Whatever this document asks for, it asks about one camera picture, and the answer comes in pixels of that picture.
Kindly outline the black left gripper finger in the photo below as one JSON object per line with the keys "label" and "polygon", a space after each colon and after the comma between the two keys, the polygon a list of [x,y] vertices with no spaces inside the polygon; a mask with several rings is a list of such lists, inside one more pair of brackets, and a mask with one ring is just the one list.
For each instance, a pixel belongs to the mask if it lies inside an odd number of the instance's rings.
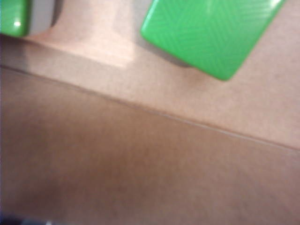
{"label": "black left gripper finger", "polygon": [[0,219],[1,225],[53,225],[52,222],[39,222],[39,221],[32,221],[27,219],[17,219],[17,218],[10,218],[10,217],[3,217]]}

